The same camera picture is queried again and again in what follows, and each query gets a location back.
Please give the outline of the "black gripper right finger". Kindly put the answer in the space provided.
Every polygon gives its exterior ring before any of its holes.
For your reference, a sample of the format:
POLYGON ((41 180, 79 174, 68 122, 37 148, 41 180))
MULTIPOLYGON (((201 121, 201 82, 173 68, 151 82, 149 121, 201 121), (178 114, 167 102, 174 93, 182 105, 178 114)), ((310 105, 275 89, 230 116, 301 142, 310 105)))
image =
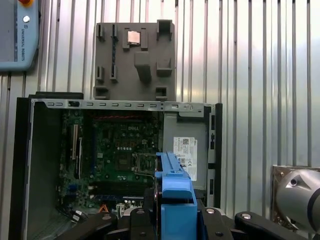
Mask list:
POLYGON ((233 219, 217 208, 201 210, 202 240, 302 240, 303 237, 256 213, 242 211, 233 219))

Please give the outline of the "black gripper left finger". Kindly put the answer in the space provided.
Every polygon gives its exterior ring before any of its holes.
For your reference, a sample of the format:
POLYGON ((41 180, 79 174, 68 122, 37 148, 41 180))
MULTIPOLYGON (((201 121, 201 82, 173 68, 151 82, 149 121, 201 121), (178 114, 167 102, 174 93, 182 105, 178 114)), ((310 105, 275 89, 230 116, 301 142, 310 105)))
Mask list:
POLYGON ((65 231, 57 240, 152 240, 153 225, 150 213, 134 208, 129 215, 118 219, 110 212, 100 212, 65 231))

